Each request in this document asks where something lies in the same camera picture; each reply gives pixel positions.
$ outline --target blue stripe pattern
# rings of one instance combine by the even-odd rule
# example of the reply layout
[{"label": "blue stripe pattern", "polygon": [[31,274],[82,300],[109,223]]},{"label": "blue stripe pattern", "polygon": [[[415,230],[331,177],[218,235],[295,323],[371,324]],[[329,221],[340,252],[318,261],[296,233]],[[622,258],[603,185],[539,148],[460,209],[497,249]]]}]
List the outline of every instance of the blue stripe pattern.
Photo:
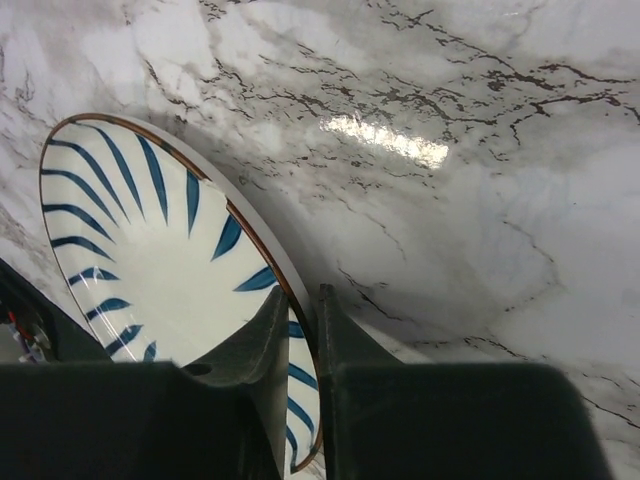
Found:
[{"label": "blue stripe pattern", "polygon": [[187,170],[187,215],[189,218],[189,236],[193,222],[196,220],[198,213],[198,203],[200,202],[200,181],[198,178]]},{"label": "blue stripe pattern", "polygon": [[167,190],[164,187],[164,179],[162,178],[162,170],[160,170],[158,158],[153,152],[153,148],[151,148],[151,145],[149,145],[149,142],[147,142],[144,137],[141,137],[140,135],[136,135],[136,137],[138,137],[138,141],[140,142],[140,146],[142,147],[142,151],[144,152],[144,157],[147,159],[149,173],[151,174],[151,181],[153,182],[153,186],[156,189],[156,194],[158,195],[158,202],[160,203],[160,209],[162,210],[162,214],[164,215],[164,221],[168,225],[169,214],[167,212]]},{"label": "blue stripe pattern", "polygon": [[298,442],[293,432],[287,425],[287,441],[291,444],[291,470],[296,468],[296,460],[298,458]]},{"label": "blue stripe pattern", "polygon": [[101,257],[107,258],[113,262],[113,258],[111,258],[107,254],[107,252],[102,250],[99,246],[97,246],[91,240],[88,240],[79,235],[71,235],[69,237],[54,238],[51,240],[52,248],[58,248],[64,245],[78,245],[79,247],[86,248],[87,250],[91,250],[93,253],[100,255]]},{"label": "blue stripe pattern", "polygon": [[111,219],[113,223],[118,225],[118,222],[116,222],[116,219],[113,218],[113,215],[111,215],[111,212],[109,211],[107,206],[104,204],[104,202],[100,200],[100,197],[95,192],[95,190],[91,188],[89,184],[85,182],[81,177],[79,177],[75,173],[67,172],[65,170],[55,170],[55,169],[48,169],[48,168],[43,168],[40,173],[41,175],[59,175],[61,177],[68,178],[73,183],[78,185],[78,187],[80,187],[80,190],[82,190],[87,195],[87,197],[89,197],[91,201],[95,203],[98,206],[98,208],[102,210],[105,213],[105,215]]},{"label": "blue stripe pattern", "polygon": [[131,170],[129,170],[129,166],[127,165],[126,160],[122,156],[122,152],[120,152],[120,149],[118,148],[118,146],[115,143],[113,143],[113,140],[111,140],[111,137],[109,137],[109,135],[107,135],[104,132],[104,130],[102,130],[101,128],[94,127],[93,125],[86,125],[84,123],[78,123],[77,125],[81,125],[83,127],[88,127],[88,128],[93,128],[94,130],[96,130],[102,136],[104,141],[107,143],[107,145],[109,147],[109,150],[111,150],[111,154],[113,155],[113,158],[115,159],[116,163],[118,164],[118,168],[120,169],[120,173],[122,173],[122,178],[124,178],[125,183],[129,187],[129,191],[131,192],[131,195],[133,196],[133,199],[136,201],[136,205],[138,205],[138,208],[140,209],[140,213],[142,214],[142,217],[144,218],[144,211],[142,210],[142,203],[140,202],[140,195],[138,194],[138,189],[136,187],[136,183],[133,181],[133,176],[131,175]]},{"label": "blue stripe pattern", "polygon": [[289,363],[289,376],[301,381],[314,390],[318,390],[318,381],[293,363]]},{"label": "blue stripe pattern", "polygon": [[289,322],[289,338],[304,338],[304,332],[298,322]]},{"label": "blue stripe pattern", "polygon": [[218,246],[216,247],[216,251],[213,252],[211,260],[221,257],[235,247],[241,233],[242,228],[236,219],[231,215],[227,216],[227,220],[224,222],[224,227],[222,227],[222,233],[218,239]]},{"label": "blue stripe pattern", "polygon": [[127,328],[122,330],[122,333],[118,335],[118,338],[104,347],[107,355],[109,355],[110,357],[113,356],[118,350],[120,350],[122,347],[126,346],[129,342],[136,338],[141,329],[142,325],[129,325]]},{"label": "blue stripe pattern", "polygon": [[113,273],[108,272],[102,268],[98,267],[89,267],[81,271],[80,273],[76,273],[73,277],[69,277],[67,282],[69,282],[69,286],[73,286],[78,282],[87,280],[120,280]]},{"label": "blue stripe pattern", "polygon": [[105,175],[104,171],[102,170],[102,168],[100,168],[100,165],[98,164],[98,162],[96,162],[96,159],[93,158],[93,156],[89,152],[87,152],[84,148],[82,148],[78,144],[75,144],[72,142],[65,142],[63,140],[51,139],[49,140],[49,145],[54,145],[57,147],[68,147],[76,151],[82,158],[84,158],[84,160],[87,162],[91,170],[93,170],[93,173],[95,173],[96,177],[98,177],[98,180],[100,180],[100,183],[102,183],[102,186],[104,186],[107,192],[109,192],[109,195],[111,195],[111,198],[113,198],[113,201],[116,202],[118,207],[120,207],[120,210],[122,210],[122,213],[124,213],[124,216],[127,218],[127,220],[129,219],[129,217],[127,217],[127,212],[124,211],[124,207],[120,203],[120,199],[118,198],[118,195],[116,195],[116,192],[113,189],[113,185],[111,185],[111,182],[109,182],[109,179]]},{"label": "blue stripe pattern", "polygon": [[144,351],[143,362],[153,362],[156,358],[156,342],[155,340],[149,344]]},{"label": "blue stripe pattern", "polygon": [[131,306],[131,304],[126,300],[122,300],[121,298],[107,298],[93,310],[85,312],[84,316],[87,317],[88,321],[91,321],[94,318],[102,315],[103,313],[122,310],[123,308],[127,308],[129,306]]},{"label": "blue stripe pattern", "polygon": [[251,278],[237,286],[234,292],[253,292],[255,290],[262,290],[270,287],[276,283],[276,276],[273,274],[271,267],[266,266],[258,273],[255,273]]},{"label": "blue stripe pattern", "polygon": [[71,215],[75,215],[84,223],[86,223],[88,226],[93,228],[100,235],[104,236],[105,238],[108,238],[113,242],[113,239],[109,236],[107,231],[104,228],[102,228],[102,226],[95,220],[95,218],[93,218],[87,212],[82,210],[80,207],[76,207],[75,205],[69,205],[68,203],[51,203],[48,205],[42,205],[42,211],[44,213],[67,212],[67,213],[70,213]]},{"label": "blue stripe pattern", "polygon": [[313,426],[313,421],[311,420],[311,417],[291,397],[287,397],[287,408],[291,410],[291,412],[293,412],[293,414],[296,417],[302,420],[302,423],[304,423],[307,426],[307,428],[313,435],[313,432],[315,431],[315,427]]}]

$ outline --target white marble countertop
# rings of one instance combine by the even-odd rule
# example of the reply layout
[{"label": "white marble countertop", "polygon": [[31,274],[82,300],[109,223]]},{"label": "white marble countertop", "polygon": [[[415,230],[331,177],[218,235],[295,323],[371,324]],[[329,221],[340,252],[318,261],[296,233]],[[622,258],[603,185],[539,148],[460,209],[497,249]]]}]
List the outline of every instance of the white marble countertop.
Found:
[{"label": "white marble countertop", "polygon": [[80,320],[39,211],[42,143],[74,113],[149,120],[401,358],[561,368],[636,479],[639,16],[633,0],[3,2],[0,256]]}]

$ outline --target plate rim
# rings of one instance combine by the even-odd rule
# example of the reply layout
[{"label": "plate rim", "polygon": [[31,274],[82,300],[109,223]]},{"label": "plate rim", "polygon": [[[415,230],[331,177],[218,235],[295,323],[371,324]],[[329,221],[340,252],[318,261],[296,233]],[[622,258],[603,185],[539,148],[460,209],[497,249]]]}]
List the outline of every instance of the plate rim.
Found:
[{"label": "plate rim", "polygon": [[[184,166],[187,169],[187,171],[195,175],[198,181],[202,181],[202,180],[210,181],[214,183],[222,191],[227,202],[226,203],[227,212],[238,222],[242,230],[247,234],[247,236],[249,237],[253,245],[260,252],[260,255],[262,256],[262,258],[269,265],[269,267],[271,267],[276,279],[278,280],[278,284],[282,287],[284,293],[287,295],[287,298],[291,303],[291,309],[295,313],[296,318],[298,319],[298,323],[300,323],[300,326],[302,327],[302,330],[304,332],[305,341],[307,343],[307,347],[311,355],[316,378],[318,378],[318,382],[319,382],[319,362],[318,362],[318,354],[317,354],[318,349],[316,348],[317,339],[313,337],[313,332],[309,325],[310,321],[312,322],[315,320],[315,312],[313,311],[313,307],[311,306],[310,296],[306,291],[306,288],[304,287],[304,284],[302,283],[302,280],[300,279],[297,271],[295,270],[295,268],[293,268],[293,270],[290,272],[290,275],[295,277],[293,280],[296,281],[296,283],[299,283],[298,289],[300,290],[300,293],[302,293],[307,297],[306,302],[304,302],[306,305],[303,305],[300,302],[300,300],[298,299],[298,295],[296,295],[295,289],[291,286],[289,280],[287,280],[287,278],[285,277],[285,274],[283,273],[282,269],[280,268],[277,261],[275,260],[272,252],[265,245],[264,240],[258,236],[253,226],[249,223],[249,220],[247,220],[246,216],[257,217],[258,222],[262,223],[261,227],[264,230],[263,233],[266,232],[267,236],[273,237],[272,239],[270,239],[270,241],[272,243],[275,242],[275,245],[277,245],[278,248],[282,250],[282,252],[279,252],[279,253],[282,256],[284,256],[284,259],[288,261],[292,267],[293,267],[293,263],[289,259],[288,255],[280,245],[280,242],[277,240],[277,238],[275,237],[275,235],[273,234],[269,226],[266,224],[266,222],[264,222],[264,220],[262,220],[262,217],[259,216],[259,214],[255,211],[253,206],[249,203],[248,200],[244,198],[242,193],[235,187],[235,185],[233,185],[224,176],[224,174],[222,174],[222,172],[220,172],[211,162],[209,162],[206,158],[204,158],[204,156],[200,155],[192,147],[184,143],[179,138],[173,136],[169,132],[165,132],[159,127],[149,124],[144,120],[140,120],[133,117],[121,116],[121,115],[111,115],[106,113],[80,113],[80,114],[67,117],[61,120],[60,122],[58,122],[55,125],[55,127],[53,127],[53,129],[49,132],[49,135],[44,141],[44,144],[42,146],[42,152],[40,154],[40,161],[38,163],[38,193],[40,196],[40,199],[39,199],[40,213],[42,214],[42,219],[43,219],[45,231],[47,233],[49,246],[51,241],[51,235],[49,233],[49,226],[47,225],[47,220],[44,214],[44,210],[42,209],[42,205],[43,205],[42,178],[43,176],[41,172],[44,164],[44,157],[47,152],[47,148],[50,145],[50,140],[55,136],[55,134],[59,130],[61,130],[63,127],[70,124],[74,124],[75,122],[80,120],[104,121],[110,124],[115,124],[120,127],[124,127],[130,131],[133,131],[134,133],[143,136],[146,140],[151,141],[154,145],[158,146],[159,148],[164,150],[166,153],[168,153],[171,157],[173,157],[180,164],[182,164],[182,166]],[[174,140],[180,142],[182,145],[179,146],[180,148],[178,146],[174,146],[169,140],[162,138],[162,135],[168,135],[172,137]],[[194,157],[195,158],[200,157],[198,158],[198,160],[200,161],[200,163],[202,163],[202,167],[204,169],[210,170],[209,175],[203,171],[203,168],[200,168],[199,165],[196,165],[196,163],[193,162],[192,158]],[[229,193],[231,193],[233,196],[236,197],[235,202],[233,202],[229,198]],[[241,210],[241,208],[238,207],[237,204],[244,204],[242,208],[244,212]],[[56,265],[58,266],[58,270],[60,272],[63,272],[62,266],[60,265],[60,261],[58,260],[58,256],[55,254],[55,252],[53,254],[53,257],[56,261]],[[74,303],[76,304],[80,312],[82,312],[82,308],[78,304],[78,301],[75,295],[73,295],[73,290],[71,290],[71,286],[69,285],[69,282],[67,281],[67,278],[65,277],[64,273],[62,277],[64,278],[64,281],[67,284],[67,287],[69,288],[69,292],[71,293],[71,297],[73,298]],[[315,456],[318,454],[320,447],[323,443],[322,399],[319,398],[319,401],[320,401],[320,412],[319,412],[316,439],[310,449],[309,454],[294,468],[291,468],[291,473],[297,473],[303,470],[305,467],[307,467],[311,463],[311,461],[315,458]]]}]

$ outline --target ceramic plate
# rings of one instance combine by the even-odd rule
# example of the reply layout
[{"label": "ceramic plate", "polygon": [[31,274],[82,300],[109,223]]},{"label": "ceramic plate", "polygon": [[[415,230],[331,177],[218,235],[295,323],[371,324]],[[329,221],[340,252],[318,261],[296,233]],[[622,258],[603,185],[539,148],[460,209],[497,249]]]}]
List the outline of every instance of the ceramic plate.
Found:
[{"label": "ceramic plate", "polygon": [[309,295],[242,195],[203,157],[139,120],[84,114],[45,144],[40,195],[69,288],[115,361],[184,366],[250,320],[274,285],[289,295],[287,462],[320,441]]}]

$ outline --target brown rim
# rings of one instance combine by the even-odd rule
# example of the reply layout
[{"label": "brown rim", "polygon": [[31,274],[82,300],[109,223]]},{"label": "brown rim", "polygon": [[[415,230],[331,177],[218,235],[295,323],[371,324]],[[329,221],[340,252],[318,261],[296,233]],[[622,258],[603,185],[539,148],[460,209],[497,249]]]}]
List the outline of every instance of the brown rim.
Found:
[{"label": "brown rim", "polygon": [[[51,140],[51,138],[62,127],[70,123],[74,123],[78,120],[103,120],[108,123],[113,123],[115,125],[125,127],[137,134],[142,135],[145,139],[153,142],[158,147],[162,148],[165,152],[167,152],[173,158],[178,160],[178,162],[180,162],[187,170],[193,173],[198,178],[198,180],[211,181],[211,179],[207,177],[207,175],[202,170],[200,170],[200,168],[198,168],[197,165],[194,165],[193,162],[191,162],[191,160],[189,160],[177,148],[167,143],[165,140],[160,138],[155,133],[150,132],[146,128],[134,122],[126,120],[124,118],[115,117],[115,116],[104,114],[104,113],[81,113],[78,115],[73,115],[69,118],[66,118],[65,120],[62,120],[55,127],[53,127],[53,130],[51,130],[51,133],[49,133],[49,135],[47,136],[47,139],[45,140],[44,145],[42,146],[42,154],[40,155],[40,164],[38,166],[38,171],[42,170],[42,162],[44,161],[44,154],[47,150],[47,145],[49,144],[49,141]],[[38,176],[38,190],[40,193],[40,199],[42,199],[42,176],[41,175]],[[296,314],[296,317],[300,321],[300,325],[302,326],[302,330],[305,334],[305,340],[307,341],[307,346],[309,347],[309,352],[311,353],[311,359],[313,360],[313,367],[316,372],[316,378],[319,378],[318,377],[318,358],[316,353],[318,349],[317,349],[317,346],[315,345],[316,341],[315,341],[315,338],[313,338],[313,336],[311,335],[311,329],[309,327],[307,318],[305,317],[304,311],[302,310],[300,302],[296,298],[291,286],[289,285],[289,282],[287,281],[284,274],[282,273],[282,270],[280,270],[280,268],[278,267],[278,264],[273,259],[273,256],[271,255],[267,247],[264,245],[262,240],[260,240],[260,238],[256,234],[253,227],[244,218],[244,216],[240,213],[240,211],[236,208],[236,206],[229,201],[229,199],[227,199],[227,211],[238,222],[238,224],[240,224],[240,226],[242,227],[242,230],[251,239],[251,242],[258,249],[258,251],[260,252],[262,257],[265,259],[267,264],[271,267],[271,269],[273,270],[276,276],[276,279],[278,280],[278,283],[282,287],[282,290],[285,292],[285,294],[289,298],[289,302],[291,303],[291,308],[293,309],[294,313]],[[47,232],[47,237],[51,238],[51,236],[49,235],[49,227],[47,226],[47,221],[44,218],[44,212],[42,212],[42,220],[44,222],[44,228]],[[58,257],[55,254],[53,256],[56,260],[56,264],[58,265],[58,268],[62,272],[62,267],[60,266],[60,262],[58,262]],[[73,301],[78,306],[78,309],[82,312],[82,308],[76,301],[75,296],[74,295],[71,295],[71,296],[73,297]],[[317,455],[321,445],[322,445],[322,414],[320,414],[320,420],[318,422],[318,435],[316,436],[316,441],[314,442],[313,447],[309,452],[309,455],[307,455],[307,457],[305,457],[305,459],[302,462],[300,462],[300,464],[295,469],[292,469],[291,472],[292,473],[299,472],[300,470],[305,468],[307,465],[309,465],[311,461],[314,459],[314,457]]]}]

